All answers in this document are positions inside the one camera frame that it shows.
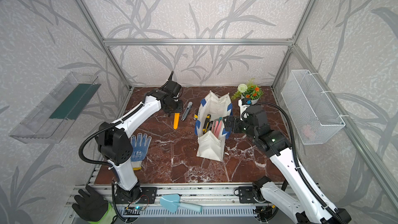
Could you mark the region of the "grey art knife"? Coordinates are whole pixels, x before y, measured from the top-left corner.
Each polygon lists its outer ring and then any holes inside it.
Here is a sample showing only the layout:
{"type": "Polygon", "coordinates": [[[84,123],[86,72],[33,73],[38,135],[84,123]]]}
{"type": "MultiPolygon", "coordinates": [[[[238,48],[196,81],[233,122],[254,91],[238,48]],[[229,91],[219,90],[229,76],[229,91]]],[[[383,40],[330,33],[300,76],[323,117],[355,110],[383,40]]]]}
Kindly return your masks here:
{"type": "Polygon", "coordinates": [[[190,112],[190,110],[191,110],[191,108],[192,108],[192,105],[193,105],[193,102],[189,102],[189,103],[187,104],[187,107],[186,107],[186,109],[185,109],[185,111],[184,111],[184,113],[183,113],[183,115],[182,115],[182,117],[181,117],[181,120],[182,120],[182,121],[185,121],[186,118],[188,117],[188,114],[189,114],[189,112],[190,112]]]}

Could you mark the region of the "orange art knife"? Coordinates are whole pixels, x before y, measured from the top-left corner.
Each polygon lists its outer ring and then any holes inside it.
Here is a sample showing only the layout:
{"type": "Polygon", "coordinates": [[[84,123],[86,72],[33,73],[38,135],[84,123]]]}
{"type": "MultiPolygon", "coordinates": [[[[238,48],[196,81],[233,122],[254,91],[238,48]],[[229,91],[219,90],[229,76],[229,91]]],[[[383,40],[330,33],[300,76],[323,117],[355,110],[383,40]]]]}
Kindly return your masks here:
{"type": "Polygon", "coordinates": [[[174,130],[177,130],[177,129],[178,129],[179,118],[180,118],[180,113],[175,113],[175,114],[174,114],[174,123],[173,123],[173,128],[174,128],[174,130]]]}

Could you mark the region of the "black yellow art knife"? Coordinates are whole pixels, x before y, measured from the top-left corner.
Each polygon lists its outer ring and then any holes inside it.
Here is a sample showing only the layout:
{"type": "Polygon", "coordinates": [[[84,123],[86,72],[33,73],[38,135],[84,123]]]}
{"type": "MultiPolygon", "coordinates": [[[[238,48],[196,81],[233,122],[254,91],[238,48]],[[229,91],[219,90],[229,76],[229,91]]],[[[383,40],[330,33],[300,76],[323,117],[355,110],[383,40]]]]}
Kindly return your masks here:
{"type": "Polygon", "coordinates": [[[210,122],[211,122],[211,115],[208,114],[205,118],[205,122],[204,122],[204,126],[203,126],[203,134],[205,134],[208,131],[210,122]]]}

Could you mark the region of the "white Doraemon tote pouch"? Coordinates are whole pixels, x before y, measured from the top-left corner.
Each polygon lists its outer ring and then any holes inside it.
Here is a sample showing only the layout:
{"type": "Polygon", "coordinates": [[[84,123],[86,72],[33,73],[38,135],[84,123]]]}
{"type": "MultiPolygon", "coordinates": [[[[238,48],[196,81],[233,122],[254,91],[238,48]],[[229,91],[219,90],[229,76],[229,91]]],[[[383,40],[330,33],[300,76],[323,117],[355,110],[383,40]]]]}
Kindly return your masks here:
{"type": "Polygon", "coordinates": [[[197,156],[214,161],[223,161],[226,139],[230,132],[225,130],[223,118],[233,114],[229,94],[218,96],[212,91],[201,100],[196,115],[195,134],[198,136],[197,156]]]}

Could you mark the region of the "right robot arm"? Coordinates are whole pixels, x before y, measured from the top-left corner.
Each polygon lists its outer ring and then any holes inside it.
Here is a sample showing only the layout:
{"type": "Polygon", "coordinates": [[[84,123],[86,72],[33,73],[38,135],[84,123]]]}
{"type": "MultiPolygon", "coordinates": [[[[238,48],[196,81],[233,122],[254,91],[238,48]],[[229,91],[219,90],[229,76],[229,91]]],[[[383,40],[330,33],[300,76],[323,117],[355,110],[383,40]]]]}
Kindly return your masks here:
{"type": "Polygon", "coordinates": [[[223,123],[228,132],[243,133],[265,153],[285,178],[295,197],[287,194],[268,177],[264,176],[252,184],[252,198],[258,203],[269,202],[288,216],[295,224],[348,224],[352,218],[344,208],[338,208],[320,190],[307,173],[297,156],[294,131],[286,112],[279,106],[267,102],[280,111],[287,120],[289,136],[270,128],[264,103],[252,104],[251,100],[238,102],[240,116],[227,116],[223,123]]]}

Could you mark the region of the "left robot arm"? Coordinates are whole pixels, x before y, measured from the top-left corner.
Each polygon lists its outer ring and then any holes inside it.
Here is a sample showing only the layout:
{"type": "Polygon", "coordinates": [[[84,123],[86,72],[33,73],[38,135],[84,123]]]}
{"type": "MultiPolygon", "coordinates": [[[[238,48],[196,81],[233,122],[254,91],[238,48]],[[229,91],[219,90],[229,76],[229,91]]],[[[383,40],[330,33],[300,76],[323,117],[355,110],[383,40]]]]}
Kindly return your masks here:
{"type": "Polygon", "coordinates": [[[182,112],[183,102],[179,99],[181,85],[173,81],[173,75],[174,72],[171,72],[164,85],[146,93],[143,100],[127,114],[112,123],[102,123],[98,131],[86,138],[79,148],[78,154],[82,161],[108,166],[116,175],[118,187],[126,193],[132,194],[140,188],[131,165],[131,136],[160,110],[169,115],[182,112]],[[104,161],[92,160],[84,155],[84,148],[92,139],[96,140],[104,161]]]}

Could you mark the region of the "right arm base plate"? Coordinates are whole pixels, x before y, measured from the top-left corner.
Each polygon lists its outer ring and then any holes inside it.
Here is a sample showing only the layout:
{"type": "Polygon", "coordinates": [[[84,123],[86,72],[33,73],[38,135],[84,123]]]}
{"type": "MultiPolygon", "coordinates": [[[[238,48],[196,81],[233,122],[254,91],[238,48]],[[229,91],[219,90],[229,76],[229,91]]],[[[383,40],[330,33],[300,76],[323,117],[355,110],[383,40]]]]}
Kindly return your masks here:
{"type": "Polygon", "coordinates": [[[239,198],[241,204],[255,204],[258,203],[253,194],[252,186],[240,186],[234,190],[234,195],[239,198]]]}

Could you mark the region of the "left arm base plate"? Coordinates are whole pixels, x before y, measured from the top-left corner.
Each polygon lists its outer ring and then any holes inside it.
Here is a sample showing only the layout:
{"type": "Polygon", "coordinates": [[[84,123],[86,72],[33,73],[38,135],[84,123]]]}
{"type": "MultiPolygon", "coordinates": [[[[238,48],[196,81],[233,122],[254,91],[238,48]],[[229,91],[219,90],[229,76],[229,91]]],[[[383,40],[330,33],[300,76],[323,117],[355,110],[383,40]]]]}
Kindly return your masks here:
{"type": "Polygon", "coordinates": [[[157,196],[157,187],[135,187],[130,191],[116,188],[115,200],[116,204],[154,204],[157,196]]]}

